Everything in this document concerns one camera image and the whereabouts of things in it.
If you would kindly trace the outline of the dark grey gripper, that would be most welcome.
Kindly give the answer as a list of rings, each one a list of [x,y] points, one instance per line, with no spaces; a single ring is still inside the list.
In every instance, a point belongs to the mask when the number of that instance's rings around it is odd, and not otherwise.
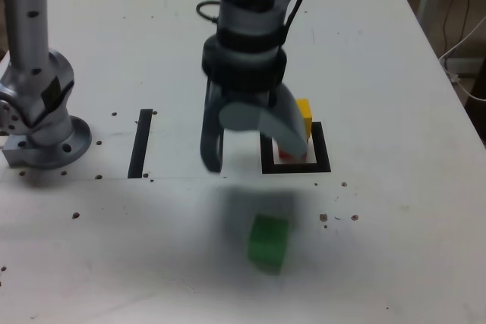
[[[305,122],[298,104],[284,84],[274,91],[248,93],[222,90],[207,81],[200,137],[200,157],[209,172],[220,173],[224,128],[259,131],[273,138],[285,153],[300,159],[307,152]]]

